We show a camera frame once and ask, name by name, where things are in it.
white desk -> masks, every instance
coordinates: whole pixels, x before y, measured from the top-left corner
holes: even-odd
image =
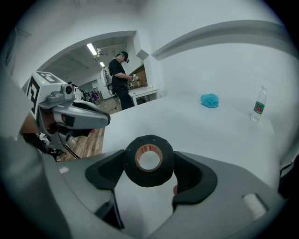
[[[147,89],[146,87],[140,87],[137,89],[129,90],[129,96],[132,98],[134,105],[137,105],[136,98],[141,97],[141,96],[146,96],[150,94],[155,94],[156,98],[158,98],[158,92],[159,89],[157,88],[149,88]]]
[[[164,97],[111,115],[103,153],[126,149],[136,137],[154,134],[175,151],[198,154],[239,165],[277,189],[279,161],[269,120],[258,123],[220,101],[218,108],[200,104],[200,96]],[[147,236],[171,214],[176,177],[161,186],[142,188],[122,174],[115,188],[125,232]]]

man in black shirt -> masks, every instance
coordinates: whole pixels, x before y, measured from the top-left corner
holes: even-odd
[[[132,76],[126,75],[121,63],[127,61],[128,54],[125,51],[116,55],[109,64],[110,74],[112,74],[112,87],[114,92],[121,101],[121,107],[123,110],[134,106],[131,97],[128,92],[127,81],[133,80]]]

tape roll core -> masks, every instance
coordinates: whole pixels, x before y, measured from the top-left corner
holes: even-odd
[[[154,152],[159,163],[151,169],[141,165],[142,155]],[[124,170],[131,181],[142,187],[154,187],[168,181],[173,173],[174,153],[167,140],[155,135],[136,138],[126,149]]]

ceiling light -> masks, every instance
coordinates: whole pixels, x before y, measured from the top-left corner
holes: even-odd
[[[91,43],[87,44],[87,47],[89,48],[89,50],[92,52],[92,54],[94,56],[96,56],[98,53],[95,51],[95,49],[93,48],[93,45]]]

black pants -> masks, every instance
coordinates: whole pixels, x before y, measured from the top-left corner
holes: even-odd
[[[133,101],[132,101],[131,97],[129,96],[129,91],[127,88],[120,89],[120,90],[115,89],[114,91],[121,101],[122,110],[131,108],[134,106]]]

